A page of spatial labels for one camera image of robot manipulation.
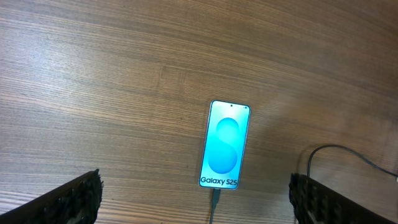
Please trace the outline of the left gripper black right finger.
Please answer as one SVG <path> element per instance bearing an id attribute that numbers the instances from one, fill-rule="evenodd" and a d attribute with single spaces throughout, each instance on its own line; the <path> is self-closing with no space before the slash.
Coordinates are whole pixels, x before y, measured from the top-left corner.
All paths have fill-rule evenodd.
<path id="1" fill-rule="evenodd" d="M 394 224 L 303 174 L 290 176 L 289 200 L 299 224 Z"/>

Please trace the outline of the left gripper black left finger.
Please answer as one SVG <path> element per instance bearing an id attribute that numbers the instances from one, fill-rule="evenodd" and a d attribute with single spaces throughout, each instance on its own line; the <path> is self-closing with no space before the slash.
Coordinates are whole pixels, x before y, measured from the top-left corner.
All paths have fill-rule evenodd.
<path id="1" fill-rule="evenodd" d="M 89 171 L 1 215 L 1 223 L 94 224 L 102 201 L 99 170 Z"/>

